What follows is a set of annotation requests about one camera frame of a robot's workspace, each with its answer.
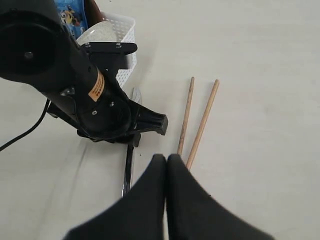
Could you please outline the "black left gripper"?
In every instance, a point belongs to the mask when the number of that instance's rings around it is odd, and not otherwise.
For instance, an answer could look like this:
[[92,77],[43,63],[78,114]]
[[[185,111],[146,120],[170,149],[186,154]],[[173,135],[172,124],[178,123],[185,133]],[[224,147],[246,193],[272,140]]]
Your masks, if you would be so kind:
[[166,115],[130,100],[106,71],[89,70],[80,75],[69,70],[51,73],[47,80],[48,112],[93,142],[138,145],[145,132],[165,135]]

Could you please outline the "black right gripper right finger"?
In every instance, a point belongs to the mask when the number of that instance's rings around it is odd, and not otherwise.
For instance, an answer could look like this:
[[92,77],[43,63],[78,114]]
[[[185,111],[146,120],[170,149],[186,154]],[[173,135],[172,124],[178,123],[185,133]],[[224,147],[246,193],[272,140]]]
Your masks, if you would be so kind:
[[171,240],[272,240],[213,199],[178,154],[166,164],[166,212]]

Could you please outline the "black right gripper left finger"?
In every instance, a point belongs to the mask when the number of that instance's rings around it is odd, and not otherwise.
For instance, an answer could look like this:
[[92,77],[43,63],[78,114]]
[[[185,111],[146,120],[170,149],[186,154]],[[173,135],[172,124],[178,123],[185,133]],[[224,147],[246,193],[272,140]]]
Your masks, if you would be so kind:
[[144,173],[114,205],[68,231],[66,240],[162,240],[166,159],[155,154]]

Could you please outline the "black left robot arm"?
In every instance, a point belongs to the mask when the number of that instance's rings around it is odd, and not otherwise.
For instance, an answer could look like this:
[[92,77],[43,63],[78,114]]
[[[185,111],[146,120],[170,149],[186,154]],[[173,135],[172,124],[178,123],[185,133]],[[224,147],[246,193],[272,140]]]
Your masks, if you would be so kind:
[[0,76],[28,84],[48,100],[47,113],[93,142],[139,144],[141,133],[165,135],[168,118],[132,101],[116,76],[134,43],[79,45],[52,0],[0,3]]

